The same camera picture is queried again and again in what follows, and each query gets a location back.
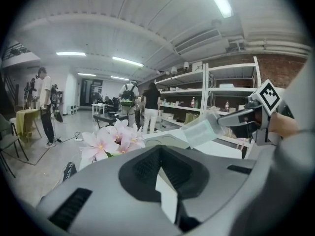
white pants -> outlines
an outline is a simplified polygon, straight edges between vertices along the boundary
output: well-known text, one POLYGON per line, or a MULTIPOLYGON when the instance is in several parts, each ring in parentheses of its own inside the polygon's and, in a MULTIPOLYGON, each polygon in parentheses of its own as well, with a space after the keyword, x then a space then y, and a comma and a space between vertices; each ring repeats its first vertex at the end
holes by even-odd
POLYGON ((154 127, 156 125, 157 117, 158 117, 158 110, 157 109, 146 108, 144 110, 144 125, 143 125, 143 133, 144 134, 148 133, 148 126, 149 126, 150 120, 151 120, 150 134, 154 133, 154 127))
POLYGON ((128 115, 129 127, 132 127, 134 124, 134 107, 122 106, 122 113, 128 115))

black pants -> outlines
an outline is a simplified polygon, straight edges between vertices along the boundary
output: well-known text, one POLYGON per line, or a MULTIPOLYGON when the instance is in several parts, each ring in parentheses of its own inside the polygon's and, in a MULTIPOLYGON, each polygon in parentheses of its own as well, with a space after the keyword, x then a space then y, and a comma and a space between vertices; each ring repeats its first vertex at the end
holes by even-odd
POLYGON ((45 111, 40 110, 40 116, 41 116, 41 122, 43 123, 43 128, 48 138, 48 141, 52 143, 54 141, 54 129, 50 120, 50 108, 51 108, 51 105, 48 105, 47 110, 45 111))
POLYGON ((140 128, 140 110, 135 110, 134 114, 135 114, 135 121, 139 129, 140 128))

chair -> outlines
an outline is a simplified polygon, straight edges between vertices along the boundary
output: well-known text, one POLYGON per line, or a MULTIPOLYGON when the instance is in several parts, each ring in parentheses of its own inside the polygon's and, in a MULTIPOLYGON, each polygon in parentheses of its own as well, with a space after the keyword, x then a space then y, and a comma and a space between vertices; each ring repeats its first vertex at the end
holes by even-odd
POLYGON ((8 171, 8 169, 9 169, 9 171, 11 172, 11 174, 13 175, 14 178, 15 178, 15 175, 13 174, 13 172, 10 169, 10 167, 8 166, 8 164, 7 164, 6 160, 5 160, 2 152, 4 151, 4 149, 10 147, 13 144, 14 147, 15 147, 16 155, 17 155, 18 158, 20 158, 18 150, 16 148, 16 144, 15 144, 16 141, 18 141, 25 158, 27 160, 29 160, 28 157, 26 156, 25 152, 24 152, 24 149, 23 149, 23 147, 21 145, 19 137, 18 137, 18 135, 16 133, 16 129, 15 129, 14 123, 8 122, 3 117, 3 115, 0 114, 0 160, 1 160, 5 170, 8 171))

dark doorway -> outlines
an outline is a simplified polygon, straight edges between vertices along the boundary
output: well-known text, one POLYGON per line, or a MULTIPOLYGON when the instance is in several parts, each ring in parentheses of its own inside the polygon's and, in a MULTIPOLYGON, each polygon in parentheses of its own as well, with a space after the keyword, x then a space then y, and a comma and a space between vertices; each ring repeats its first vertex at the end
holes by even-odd
POLYGON ((93 102, 101 97, 102 80, 82 79, 80 106, 91 106, 93 102))

long black hair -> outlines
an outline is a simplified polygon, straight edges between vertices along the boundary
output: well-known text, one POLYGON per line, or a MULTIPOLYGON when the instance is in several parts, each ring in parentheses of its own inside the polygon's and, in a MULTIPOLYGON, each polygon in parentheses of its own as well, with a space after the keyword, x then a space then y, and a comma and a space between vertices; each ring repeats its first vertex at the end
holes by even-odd
POLYGON ((151 90, 156 90, 156 91, 158 90, 154 82, 151 82, 151 83, 149 84, 149 90, 150 90, 150 89, 151 89, 151 90))

